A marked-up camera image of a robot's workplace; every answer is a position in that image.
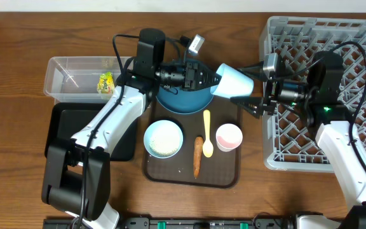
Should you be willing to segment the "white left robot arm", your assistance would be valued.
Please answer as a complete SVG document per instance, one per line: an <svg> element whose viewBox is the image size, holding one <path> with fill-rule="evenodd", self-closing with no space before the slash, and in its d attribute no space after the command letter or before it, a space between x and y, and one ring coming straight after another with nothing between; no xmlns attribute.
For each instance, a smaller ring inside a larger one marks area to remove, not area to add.
<svg viewBox="0 0 366 229"><path fill-rule="evenodd" d="M118 59L120 75L107 104L69 140L54 138L46 146L42 201L75 215L69 228L115 228L108 205L111 155L130 125L141 116L159 88L193 92L216 86L221 76L199 60L164 62L167 37L159 29L142 29L135 37L137 54Z"/></svg>

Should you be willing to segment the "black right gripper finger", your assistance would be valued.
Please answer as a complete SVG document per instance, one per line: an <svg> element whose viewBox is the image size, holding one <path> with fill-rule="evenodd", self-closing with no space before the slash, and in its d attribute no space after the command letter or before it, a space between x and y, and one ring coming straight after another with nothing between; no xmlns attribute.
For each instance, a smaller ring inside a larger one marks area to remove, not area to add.
<svg viewBox="0 0 366 229"><path fill-rule="evenodd" d="M245 76L248 76L249 78L252 78L254 80L265 81L266 75L263 71L263 64L264 62L261 61L251 66L239 67L237 68L237 70Z"/></svg>
<svg viewBox="0 0 366 229"><path fill-rule="evenodd" d="M256 119L259 119L263 115L262 97L238 96L230 98L230 101L247 111Z"/></svg>

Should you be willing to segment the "yellow snack wrapper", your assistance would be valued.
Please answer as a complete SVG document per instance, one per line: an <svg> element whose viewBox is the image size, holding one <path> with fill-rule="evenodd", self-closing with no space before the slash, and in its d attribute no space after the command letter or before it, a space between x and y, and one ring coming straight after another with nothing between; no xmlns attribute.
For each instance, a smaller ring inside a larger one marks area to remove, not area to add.
<svg viewBox="0 0 366 229"><path fill-rule="evenodd" d="M99 94L113 94L115 89L112 72L106 72L100 75L97 83L97 92Z"/></svg>

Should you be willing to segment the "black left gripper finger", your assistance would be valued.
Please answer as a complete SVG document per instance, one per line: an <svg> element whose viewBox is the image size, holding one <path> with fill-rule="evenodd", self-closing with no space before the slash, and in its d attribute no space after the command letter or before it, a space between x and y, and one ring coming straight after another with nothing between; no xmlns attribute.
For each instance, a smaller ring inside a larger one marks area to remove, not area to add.
<svg viewBox="0 0 366 229"><path fill-rule="evenodd" d="M198 71L200 72L200 76L215 76L215 70L209 68L204 62L198 62Z"/></svg>
<svg viewBox="0 0 366 229"><path fill-rule="evenodd" d="M220 83L220 76L207 76L199 81L200 89L217 86Z"/></svg>

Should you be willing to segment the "light blue cup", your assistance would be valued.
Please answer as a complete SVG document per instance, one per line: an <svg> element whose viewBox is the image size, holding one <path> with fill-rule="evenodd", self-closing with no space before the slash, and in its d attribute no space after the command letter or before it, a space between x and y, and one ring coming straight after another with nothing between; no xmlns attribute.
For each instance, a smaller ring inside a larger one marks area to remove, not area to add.
<svg viewBox="0 0 366 229"><path fill-rule="evenodd" d="M212 95L230 99L232 97L250 96L254 90L254 81L228 66L221 64L216 71L221 76L218 85L210 88Z"/></svg>

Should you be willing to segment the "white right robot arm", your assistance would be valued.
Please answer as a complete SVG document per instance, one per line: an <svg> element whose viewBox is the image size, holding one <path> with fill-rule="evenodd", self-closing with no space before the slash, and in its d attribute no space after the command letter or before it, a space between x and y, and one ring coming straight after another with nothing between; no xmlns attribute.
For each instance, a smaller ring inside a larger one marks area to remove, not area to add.
<svg viewBox="0 0 366 229"><path fill-rule="evenodd" d="M366 228L366 151L353 114L338 97L344 74L343 59L334 52L318 52L307 81L288 75L277 54L266 55L251 76L265 82L263 97L232 97L231 102L259 118L272 115L281 104L299 117L330 162L349 212L340 221L319 213L299 213L281 228Z"/></svg>

